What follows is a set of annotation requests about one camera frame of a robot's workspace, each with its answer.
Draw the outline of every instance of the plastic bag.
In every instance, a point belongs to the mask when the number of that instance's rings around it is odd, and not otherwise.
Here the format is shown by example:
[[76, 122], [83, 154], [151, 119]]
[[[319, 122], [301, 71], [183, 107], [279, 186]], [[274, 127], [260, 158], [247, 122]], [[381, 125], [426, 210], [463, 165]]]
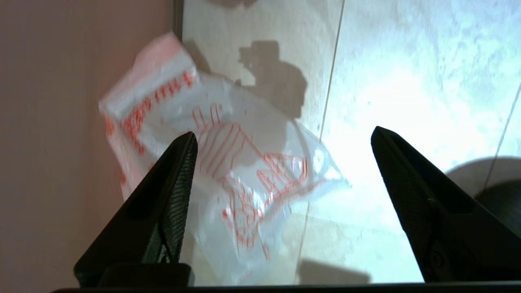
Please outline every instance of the plastic bag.
[[345, 184], [311, 133], [244, 89], [199, 75], [173, 34], [138, 55], [100, 111], [125, 199], [174, 138], [196, 134], [187, 229], [224, 285], [262, 276], [290, 203]]

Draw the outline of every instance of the floor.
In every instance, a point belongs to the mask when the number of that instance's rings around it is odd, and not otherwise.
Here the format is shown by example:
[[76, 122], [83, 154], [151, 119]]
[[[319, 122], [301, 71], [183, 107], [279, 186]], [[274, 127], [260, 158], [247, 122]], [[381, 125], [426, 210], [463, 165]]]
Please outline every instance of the floor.
[[[515, 0], [185, 2], [183, 44], [199, 69], [298, 120], [351, 184], [294, 210], [259, 284], [423, 281], [370, 135], [397, 132], [471, 195], [521, 178], [520, 22]], [[248, 71], [247, 57], [260, 67]], [[190, 254], [195, 284], [219, 285]]]

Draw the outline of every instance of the dark round object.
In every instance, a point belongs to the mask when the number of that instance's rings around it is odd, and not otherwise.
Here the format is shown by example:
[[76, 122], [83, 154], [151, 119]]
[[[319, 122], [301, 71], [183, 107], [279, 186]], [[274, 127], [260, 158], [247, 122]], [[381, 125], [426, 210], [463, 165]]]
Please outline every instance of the dark round object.
[[487, 188], [476, 196], [476, 200], [521, 237], [521, 180]]

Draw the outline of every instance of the transparent plastic bag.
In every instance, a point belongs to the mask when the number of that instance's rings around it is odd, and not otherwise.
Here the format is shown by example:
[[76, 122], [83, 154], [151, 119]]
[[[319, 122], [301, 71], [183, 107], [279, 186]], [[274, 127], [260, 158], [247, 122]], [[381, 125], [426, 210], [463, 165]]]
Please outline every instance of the transparent plastic bag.
[[262, 276], [290, 203], [345, 186], [311, 133], [246, 90], [198, 74], [172, 34], [140, 53], [100, 110], [125, 199], [174, 138], [196, 134], [187, 229], [225, 285]]

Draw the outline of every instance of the wall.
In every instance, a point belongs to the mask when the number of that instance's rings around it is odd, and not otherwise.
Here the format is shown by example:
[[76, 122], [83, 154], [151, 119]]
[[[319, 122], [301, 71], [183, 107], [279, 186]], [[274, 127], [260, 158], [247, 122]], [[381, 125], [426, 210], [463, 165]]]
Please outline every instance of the wall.
[[170, 30], [170, 1], [0, 2], [0, 291], [77, 286], [122, 204], [97, 103]]

